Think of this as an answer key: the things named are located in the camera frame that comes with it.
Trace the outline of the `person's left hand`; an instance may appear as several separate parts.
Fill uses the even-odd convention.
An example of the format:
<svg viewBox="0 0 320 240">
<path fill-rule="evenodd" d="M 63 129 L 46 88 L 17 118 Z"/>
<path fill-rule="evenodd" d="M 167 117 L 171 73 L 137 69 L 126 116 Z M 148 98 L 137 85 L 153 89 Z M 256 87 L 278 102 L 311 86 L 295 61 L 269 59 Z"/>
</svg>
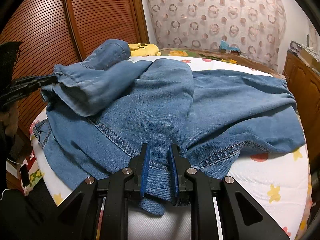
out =
<svg viewBox="0 0 320 240">
<path fill-rule="evenodd" d="M 5 126 L 5 134 L 13 137 L 18 129 L 18 102 L 10 106 L 6 113 L 1 113 L 1 123 Z"/>
</svg>

